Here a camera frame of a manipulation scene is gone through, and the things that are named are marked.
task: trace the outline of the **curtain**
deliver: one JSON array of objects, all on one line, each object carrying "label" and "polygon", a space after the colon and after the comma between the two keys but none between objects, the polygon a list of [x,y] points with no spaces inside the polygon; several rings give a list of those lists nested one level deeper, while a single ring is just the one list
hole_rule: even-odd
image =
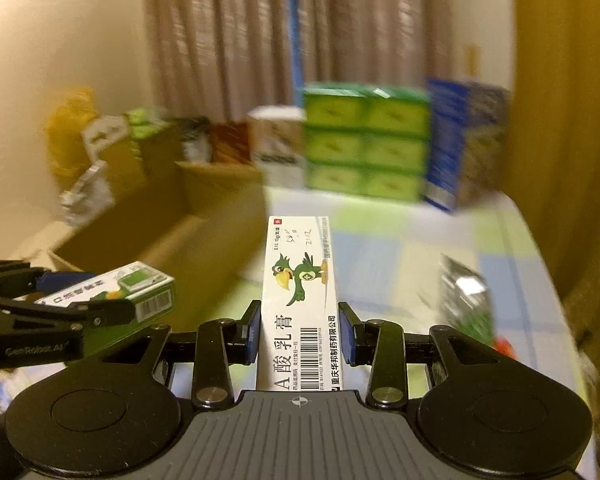
[{"label": "curtain", "polygon": [[518,204],[572,332],[600,372],[600,0],[516,0],[516,7],[502,189]]},{"label": "curtain", "polygon": [[[292,104],[288,0],[145,0],[158,104],[241,120]],[[304,81],[450,75],[448,0],[299,0]]]}]

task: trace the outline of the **red object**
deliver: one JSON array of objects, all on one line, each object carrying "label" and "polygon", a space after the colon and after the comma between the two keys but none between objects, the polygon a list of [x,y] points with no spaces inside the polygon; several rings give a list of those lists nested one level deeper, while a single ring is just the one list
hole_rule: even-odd
[{"label": "red object", "polygon": [[493,339],[493,347],[501,354],[511,357],[512,359],[517,359],[516,351],[506,338],[502,336],[495,337]]}]

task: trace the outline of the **yellow plastic bag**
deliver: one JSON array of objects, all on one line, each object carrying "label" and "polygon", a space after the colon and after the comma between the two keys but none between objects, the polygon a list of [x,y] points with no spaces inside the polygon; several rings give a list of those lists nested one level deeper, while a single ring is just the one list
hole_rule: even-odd
[{"label": "yellow plastic bag", "polygon": [[46,123],[51,171],[61,191],[69,190],[91,165],[82,142],[82,130],[100,116],[93,93],[89,87],[74,89]]}]

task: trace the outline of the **blue box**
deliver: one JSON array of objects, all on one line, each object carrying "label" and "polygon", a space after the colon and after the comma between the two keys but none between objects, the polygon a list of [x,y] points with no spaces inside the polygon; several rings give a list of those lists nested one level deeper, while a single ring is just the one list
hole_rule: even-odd
[{"label": "blue box", "polygon": [[424,199],[445,211],[497,185],[509,93],[481,83],[429,80],[431,149]]}]

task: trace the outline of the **green and white box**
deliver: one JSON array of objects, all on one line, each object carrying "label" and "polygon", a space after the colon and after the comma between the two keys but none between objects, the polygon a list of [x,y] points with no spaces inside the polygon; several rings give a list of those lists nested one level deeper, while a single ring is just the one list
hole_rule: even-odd
[{"label": "green and white box", "polygon": [[136,306],[136,318],[126,325],[94,328],[85,332],[84,353],[93,354],[173,308],[173,277],[142,262],[134,262],[37,300],[36,303],[69,306],[77,301],[126,298]]},{"label": "green and white box", "polygon": [[341,390],[329,218],[270,217],[264,269],[256,388]]}]

